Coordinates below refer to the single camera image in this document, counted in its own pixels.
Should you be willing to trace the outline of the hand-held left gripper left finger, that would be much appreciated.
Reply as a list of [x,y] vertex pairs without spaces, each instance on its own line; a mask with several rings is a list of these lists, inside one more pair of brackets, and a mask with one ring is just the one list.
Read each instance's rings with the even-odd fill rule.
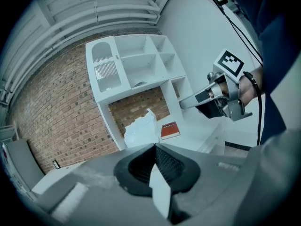
[[155,155],[150,144],[86,161],[37,204],[64,226],[166,226],[149,186]]

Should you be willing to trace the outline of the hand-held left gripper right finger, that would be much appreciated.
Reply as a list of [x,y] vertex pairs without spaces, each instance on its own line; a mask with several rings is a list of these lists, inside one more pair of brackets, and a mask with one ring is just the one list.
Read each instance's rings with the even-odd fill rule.
[[225,191],[244,159],[156,145],[156,164],[171,188],[167,219],[179,224],[202,213]]

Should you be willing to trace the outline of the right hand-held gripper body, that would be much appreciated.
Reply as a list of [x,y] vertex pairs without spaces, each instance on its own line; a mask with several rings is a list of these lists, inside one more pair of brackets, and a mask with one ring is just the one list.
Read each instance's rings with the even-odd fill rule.
[[213,70],[207,75],[208,92],[222,116],[238,121],[252,116],[245,111],[240,99],[239,78],[244,62],[227,49],[223,49],[213,63]]

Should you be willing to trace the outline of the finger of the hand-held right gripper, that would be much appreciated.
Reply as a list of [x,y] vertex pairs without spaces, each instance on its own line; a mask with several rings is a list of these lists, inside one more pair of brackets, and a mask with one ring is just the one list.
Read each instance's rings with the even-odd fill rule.
[[205,88],[198,91],[197,93],[181,100],[179,102],[179,105],[181,109],[187,110],[189,108],[206,104],[220,97],[222,97],[222,89],[218,83],[213,82],[207,85]]
[[220,111],[216,100],[209,101],[208,103],[198,105],[196,108],[207,118],[212,119],[222,117],[224,114]]

